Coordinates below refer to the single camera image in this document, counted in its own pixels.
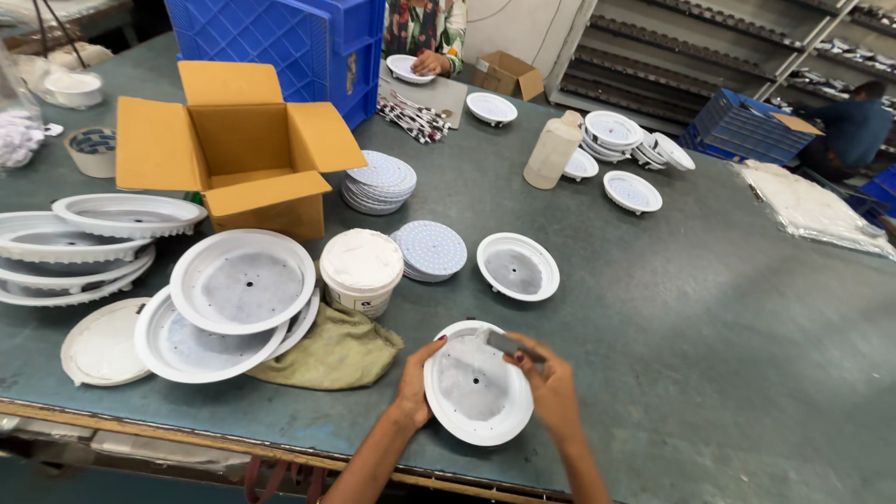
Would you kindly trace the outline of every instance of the white wall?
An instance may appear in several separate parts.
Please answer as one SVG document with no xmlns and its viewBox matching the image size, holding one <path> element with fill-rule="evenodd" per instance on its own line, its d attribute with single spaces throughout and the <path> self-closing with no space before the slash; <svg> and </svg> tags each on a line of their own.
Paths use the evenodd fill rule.
<svg viewBox="0 0 896 504">
<path fill-rule="evenodd" d="M 501 49 L 532 63 L 547 77 L 581 3 L 582 0 L 467 0 L 463 59 L 473 63 L 477 57 Z"/>
</svg>

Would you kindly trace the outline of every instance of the person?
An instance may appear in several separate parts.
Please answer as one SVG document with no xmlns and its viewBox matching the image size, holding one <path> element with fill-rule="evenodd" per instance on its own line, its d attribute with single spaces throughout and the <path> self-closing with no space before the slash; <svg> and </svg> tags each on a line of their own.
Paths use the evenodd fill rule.
<svg viewBox="0 0 896 504">
<path fill-rule="evenodd" d="M 818 135 L 797 154 L 799 160 L 831 182 L 854 177 L 880 150 L 892 125 L 892 114 L 881 99 L 886 85 L 864 83 L 849 94 L 849 100 L 828 107 L 794 107 L 799 117 L 820 119 L 826 135 Z"/>
<path fill-rule="evenodd" d="M 547 345 L 519 334 L 507 336 L 546 358 L 539 371 L 523 352 L 504 360 L 522 369 L 532 389 L 535 414 L 560 452 L 576 504 L 611 504 L 588 447 L 576 403 L 573 369 Z M 374 504 L 401 452 L 414 433 L 433 416 L 423 390 L 423 364 L 438 352 L 447 336 L 424 345 L 404 365 L 398 392 L 364 442 L 319 504 Z"/>
<path fill-rule="evenodd" d="M 416 56 L 417 75 L 456 75 L 463 68 L 466 0 L 385 0 L 383 57 Z"/>
</svg>

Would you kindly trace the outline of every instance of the shelving rack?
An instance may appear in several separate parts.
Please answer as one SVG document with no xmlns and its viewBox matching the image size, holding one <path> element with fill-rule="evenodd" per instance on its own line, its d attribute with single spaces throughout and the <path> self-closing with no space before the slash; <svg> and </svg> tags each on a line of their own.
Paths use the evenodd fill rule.
<svg viewBox="0 0 896 504">
<path fill-rule="evenodd" d="M 719 87 L 758 100 L 772 93 L 816 105 L 842 100 L 791 82 L 802 66 L 852 85 L 876 78 L 896 96 L 895 73 L 815 48 L 832 37 L 865 45 L 866 35 L 850 32 L 863 30 L 885 39 L 876 52 L 896 57 L 886 54 L 896 52 L 896 27 L 849 15 L 858 0 L 710 1 L 583 0 L 547 76 L 548 99 L 616 110 L 678 135 Z"/>
</svg>

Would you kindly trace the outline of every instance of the cloth rag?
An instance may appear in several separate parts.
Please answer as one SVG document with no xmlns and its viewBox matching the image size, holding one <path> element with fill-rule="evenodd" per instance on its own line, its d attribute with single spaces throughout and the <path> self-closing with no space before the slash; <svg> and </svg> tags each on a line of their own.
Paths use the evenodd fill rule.
<svg viewBox="0 0 896 504">
<path fill-rule="evenodd" d="M 393 331 L 364 314 L 321 302 L 311 331 L 282 355 L 247 375 L 293 387 L 342 390 L 373 385 L 404 347 Z"/>
</svg>

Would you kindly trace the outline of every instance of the worker in dark shirt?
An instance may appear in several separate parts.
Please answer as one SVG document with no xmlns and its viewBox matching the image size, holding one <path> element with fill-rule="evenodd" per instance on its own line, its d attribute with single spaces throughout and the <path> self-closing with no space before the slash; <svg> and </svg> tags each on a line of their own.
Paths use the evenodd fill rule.
<svg viewBox="0 0 896 504">
<path fill-rule="evenodd" d="M 820 119 L 826 133 L 797 154 L 803 165 L 831 182 L 840 182 L 870 164 L 893 121 L 881 102 L 885 92 L 884 83 L 870 81 L 852 90 L 849 100 L 828 107 L 795 107 L 797 116 Z"/>
</svg>

